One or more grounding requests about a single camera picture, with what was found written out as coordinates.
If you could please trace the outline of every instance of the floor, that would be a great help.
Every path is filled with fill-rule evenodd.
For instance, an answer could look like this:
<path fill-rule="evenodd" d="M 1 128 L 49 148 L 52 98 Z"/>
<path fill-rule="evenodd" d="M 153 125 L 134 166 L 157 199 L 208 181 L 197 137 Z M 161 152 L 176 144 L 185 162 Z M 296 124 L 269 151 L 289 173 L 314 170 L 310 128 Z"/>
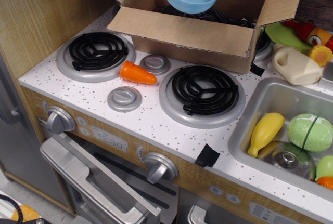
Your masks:
<path fill-rule="evenodd" d="M 45 200 L 31 190 L 15 181 L 9 181 L 0 171 L 0 190 L 8 194 L 13 200 L 29 205 L 36 210 L 40 216 L 52 224 L 70 224 L 74 222 L 74 217 L 51 202 Z"/>

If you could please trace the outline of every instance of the red toy bottle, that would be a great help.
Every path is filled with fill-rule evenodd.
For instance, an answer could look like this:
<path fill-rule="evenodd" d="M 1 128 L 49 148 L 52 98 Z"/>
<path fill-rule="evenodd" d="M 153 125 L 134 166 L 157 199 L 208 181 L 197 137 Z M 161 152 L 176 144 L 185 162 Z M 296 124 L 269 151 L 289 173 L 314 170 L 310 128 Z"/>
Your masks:
<path fill-rule="evenodd" d="M 333 34 L 311 23 L 298 23 L 294 20 L 287 20 L 283 23 L 295 30 L 297 36 L 305 42 L 316 46 L 323 45 L 333 51 Z"/>

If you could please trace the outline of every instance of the wooden panel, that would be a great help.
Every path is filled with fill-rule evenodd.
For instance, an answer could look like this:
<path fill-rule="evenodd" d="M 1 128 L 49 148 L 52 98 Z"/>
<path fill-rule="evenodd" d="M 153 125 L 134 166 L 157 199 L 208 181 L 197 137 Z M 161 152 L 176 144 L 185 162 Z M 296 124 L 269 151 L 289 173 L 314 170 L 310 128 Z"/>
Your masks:
<path fill-rule="evenodd" d="M 333 31 L 333 0 L 300 0 L 296 19 Z"/>
<path fill-rule="evenodd" d="M 230 180 L 227 180 L 223 177 L 220 177 L 204 168 L 201 168 L 197 166 L 194 163 L 190 163 L 184 159 L 181 159 L 180 157 L 173 155 L 171 153 L 168 153 L 158 147 L 155 147 L 147 142 L 144 142 L 134 136 L 131 136 L 121 130 L 118 130 L 114 127 L 111 127 L 109 125 L 106 125 L 105 123 L 102 123 L 96 119 L 93 119 L 83 113 L 80 113 L 76 110 L 73 110 L 69 107 L 66 107 L 60 103 L 55 102 L 54 100 L 51 100 L 43 95 L 40 95 L 34 91 L 31 91 L 29 89 L 23 88 L 24 92 L 27 96 L 27 98 L 30 99 L 30 105 L 35 113 L 36 116 L 47 120 L 47 114 L 43 108 L 43 100 L 45 100 L 49 106 L 56 105 L 59 107 L 62 107 L 64 110 L 66 110 L 76 121 L 76 124 L 78 127 L 72 131 L 73 134 L 90 141 L 94 143 L 95 145 L 98 145 L 102 147 L 105 150 L 108 150 L 142 168 L 146 168 L 145 165 L 140 161 L 140 159 L 137 156 L 137 147 L 143 146 L 145 148 L 143 152 L 143 157 L 145 157 L 145 154 L 148 152 L 158 152 L 169 159 L 171 159 L 175 165 L 177 166 L 180 174 L 177 178 L 173 180 L 173 182 L 177 185 L 179 185 L 181 188 L 186 189 L 212 203 L 214 203 L 217 206 L 220 206 L 238 216 L 241 216 L 242 218 L 252 222 L 252 223 L 259 223 L 264 224 L 265 221 L 261 221 L 257 217 L 254 217 L 249 214 L 249 204 L 250 202 L 254 201 L 257 204 L 260 204 L 262 206 L 266 206 L 282 215 L 287 216 L 290 219 L 293 219 L 299 223 L 308 223 L 308 224 L 315 224 L 320 223 L 314 219 L 311 219 L 307 216 L 304 216 L 294 210 L 291 210 L 281 204 L 278 204 L 260 194 L 257 194 L 253 191 L 250 191 Z M 81 117 L 84 120 L 86 120 L 87 125 L 80 124 L 76 118 Z M 99 141 L 96 139 L 91 131 L 90 125 L 94 125 L 98 128 L 101 128 L 109 133 L 112 133 L 123 140 L 127 141 L 129 144 L 128 151 L 125 153 L 123 151 L 120 151 L 117 148 L 114 148 L 111 145 L 105 144 L 102 141 Z M 79 128 L 85 128 L 89 135 L 87 136 L 86 133 L 83 134 L 79 131 Z M 218 196 L 213 194 L 209 190 L 209 186 L 214 185 L 219 187 L 223 190 L 224 194 L 222 196 Z M 238 205 L 234 205 L 230 203 L 225 195 L 226 194 L 234 194 L 241 198 L 241 203 Z"/>
<path fill-rule="evenodd" d="M 0 51 L 19 78 L 110 8 L 111 0 L 0 0 Z"/>
<path fill-rule="evenodd" d="M 64 205 L 62 205 L 62 204 L 60 204 L 59 202 L 53 200 L 53 199 L 50 198 L 48 195 L 42 193 L 42 192 L 39 191 L 38 189 L 36 189 L 36 188 L 34 188 L 34 187 L 32 187 L 32 186 L 26 184 L 24 181 L 22 181 L 21 179 L 17 178 L 17 177 L 14 176 L 14 175 L 12 175 L 11 173 L 9 173 L 9 172 L 4 172 L 4 175 L 5 175 L 6 177 L 8 177 L 8 178 L 10 178 L 10 179 L 12 179 L 12 180 L 18 182 L 19 184 L 25 186 L 26 188 L 28 188 L 28 189 L 30 189 L 32 192 L 34 192 L 34 193 L 40 195 L 41 197 L 43 197 L 44 199 L 48 200 L 49 202 L 55 204 L 57 207 L 59 207 L 59 208 L 61 208 L 62 210 L 66 211 L 67 213 L 69 213 L 69 214 L 71 214 L 71 215 L 75 215 L 75 214 L 76 214 L 76 212 L 75 212 L 75 210 L 74 210 L 73 207 L 68 208 L 68 207 L 66 207 L 66 206 L 64 206 Z"/>

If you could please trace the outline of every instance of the cardboard box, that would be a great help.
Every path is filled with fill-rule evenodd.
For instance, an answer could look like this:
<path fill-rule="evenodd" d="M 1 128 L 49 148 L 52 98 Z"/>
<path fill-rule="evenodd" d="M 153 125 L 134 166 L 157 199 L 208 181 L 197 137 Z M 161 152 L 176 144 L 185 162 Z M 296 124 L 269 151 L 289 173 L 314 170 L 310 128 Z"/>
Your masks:
<path fill-rule="evenodd" d="M 217 0 L 225 17 L 256 22 L 254 29 L 153 12 L 167 0 L 117 0 L 107 29 L 130 35 L 136 50 L 223 70 L 248 73 L 265 25 L 294 18 L 299 0 Z"/>

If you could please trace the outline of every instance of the black cable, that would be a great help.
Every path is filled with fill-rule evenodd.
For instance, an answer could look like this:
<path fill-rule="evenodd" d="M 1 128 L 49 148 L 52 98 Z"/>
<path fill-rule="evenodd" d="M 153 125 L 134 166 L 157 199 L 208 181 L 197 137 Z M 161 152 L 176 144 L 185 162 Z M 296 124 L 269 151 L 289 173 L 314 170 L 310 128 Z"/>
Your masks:
<path fill-rule="evenodd" d="M 0 199 L 11 203 L 15 207 L 15 209 L 19 215 L 19 219 L 16 224 L 22 224 L 23 223 L 23 213 L 22 213 L 22 210 L 20 209 L 20 206 L 13 199 L 11 199 L 5 195 L 0 194 Z"/>
<path fill-rule="evenodd" d="M 238 25 L 240 27 L 254 28 L 254 25 L 247 20 L 234 20 L 223 16 L 220 12 L 216 11 L 213 7 L 209 8 L 205 12 L 199 14 L 186 14 L 180 12 L 172 6 L 167 6 L 164 8 L 156 8 L 155 12 L 161 12 L 168 15 L 183 16 L 186 18 L 199 19 L 223 24 Z"/>

